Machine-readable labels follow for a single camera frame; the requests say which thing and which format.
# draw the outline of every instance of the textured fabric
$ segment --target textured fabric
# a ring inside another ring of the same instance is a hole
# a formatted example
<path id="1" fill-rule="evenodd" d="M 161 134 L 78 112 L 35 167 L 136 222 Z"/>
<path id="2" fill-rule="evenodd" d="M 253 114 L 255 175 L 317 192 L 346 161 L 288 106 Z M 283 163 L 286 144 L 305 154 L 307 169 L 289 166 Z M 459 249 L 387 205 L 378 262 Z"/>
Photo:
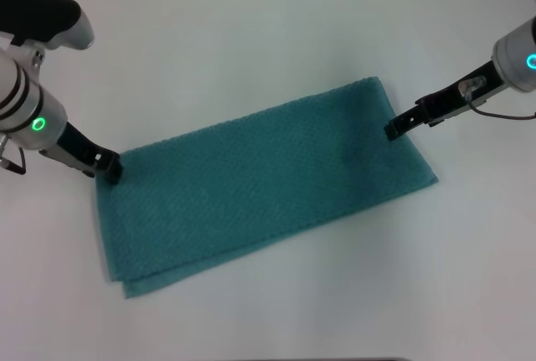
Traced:
<path id="1" fill-rule="evenodd" d="M 126 152 L 97 179 L 111 278 L 127 297 L 437 181 L 366 79 Z"/>

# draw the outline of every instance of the green led ring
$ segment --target green led ring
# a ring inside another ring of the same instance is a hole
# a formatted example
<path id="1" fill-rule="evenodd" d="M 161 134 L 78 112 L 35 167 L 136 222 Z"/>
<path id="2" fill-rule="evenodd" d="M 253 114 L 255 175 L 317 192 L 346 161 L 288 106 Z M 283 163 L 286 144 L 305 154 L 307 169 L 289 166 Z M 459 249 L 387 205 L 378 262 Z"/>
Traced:
<path id="1" fill-rule="evenodd" d="M 39 118 L 33 120 L 32 129 L 36 132 L 39 132 L 44 128 L 45 125 L 47 125 L 47 121 L 40 116 Z"/>

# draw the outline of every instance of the black cable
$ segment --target black cable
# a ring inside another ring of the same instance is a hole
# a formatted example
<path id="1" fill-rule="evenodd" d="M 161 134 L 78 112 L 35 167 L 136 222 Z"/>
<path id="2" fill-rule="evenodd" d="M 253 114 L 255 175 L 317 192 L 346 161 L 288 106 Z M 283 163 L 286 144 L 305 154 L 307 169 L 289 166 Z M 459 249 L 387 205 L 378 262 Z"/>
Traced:
<path id="1" fill-rule="evenodd" d="M 473 104 L 472 101 L 468 100 L 466 97 L 467 105 L 470 109 L 475 111 L 477 114 L 480 114 L 481 116 L 490 116 L 492 118 L 500 118 L 502 120 L 514 120 L 514 121 L 528 121 L 528 120 L 536 120 L 536 113 L 533 116 L 504 116 L 502 114 L 493 114 L 491 112 L 485 112 L 478 110 Z"/>
<path id="2" fill-rule="evenodd" d="M 24 150 L 19 147 L 18 148 L 18 151 L 20 152 L 20 163 L 21 163 L 21 168 L 24 170 L 24 172 L 26 173 L 26 157 L 24 156 Z"/>

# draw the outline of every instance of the white table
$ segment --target white table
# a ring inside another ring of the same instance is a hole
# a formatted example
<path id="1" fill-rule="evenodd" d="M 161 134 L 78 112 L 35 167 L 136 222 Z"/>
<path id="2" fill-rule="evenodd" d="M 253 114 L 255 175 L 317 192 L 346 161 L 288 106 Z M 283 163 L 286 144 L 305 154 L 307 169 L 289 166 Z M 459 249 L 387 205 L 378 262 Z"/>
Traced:
<path id="1" fill-rule="evenodd" d="M 533 0 L 77 0 L 96 41 L 43 84 L 117 151 L 377 75 L 397 112 L 487 62 Z M 507 90 L 489 111 L 528 114 Z M 533 359 L 536 121 L 410 133 L 440 183 L 134 300 L 92 180 L 0 173 L 0 359 Z"/>

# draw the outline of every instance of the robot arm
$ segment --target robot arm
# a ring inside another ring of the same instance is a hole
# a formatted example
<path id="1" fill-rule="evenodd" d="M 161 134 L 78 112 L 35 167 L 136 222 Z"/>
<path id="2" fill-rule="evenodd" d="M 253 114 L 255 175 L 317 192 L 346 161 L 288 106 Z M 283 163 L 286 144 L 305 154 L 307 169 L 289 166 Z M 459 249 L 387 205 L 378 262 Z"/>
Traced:
<path id="1" fill-rule="evenodd" d="M 508 87 L 521 92 L 536 89 L 536 18 L 499 39 L 491 61 L 445 89 L 420 98 L 414 108 L 391 120 L 385 133 L 394 140 L 420 124 L 436 126 L 468 110 L 503 119 L 536 119 L 536 115 L 501 116 L 477 110 Z"/>
<path id="2" fill-rule="evenodd" d="M 102 173 L 117 183 L 119 155 L 77 131 L 64 107 L 39 84 L 45 48 L 91 46 L 93 32 L 84 12 L 72 0 L 0 0 L 0 7 L 0 31 L 13 36 L 9 48 L 0 49 L 0 167 L 24 173 L 22 149 L 39 150 L 90 177 Z M 2 157 L 9 139 L 21 148 L 22 166 Z"/>

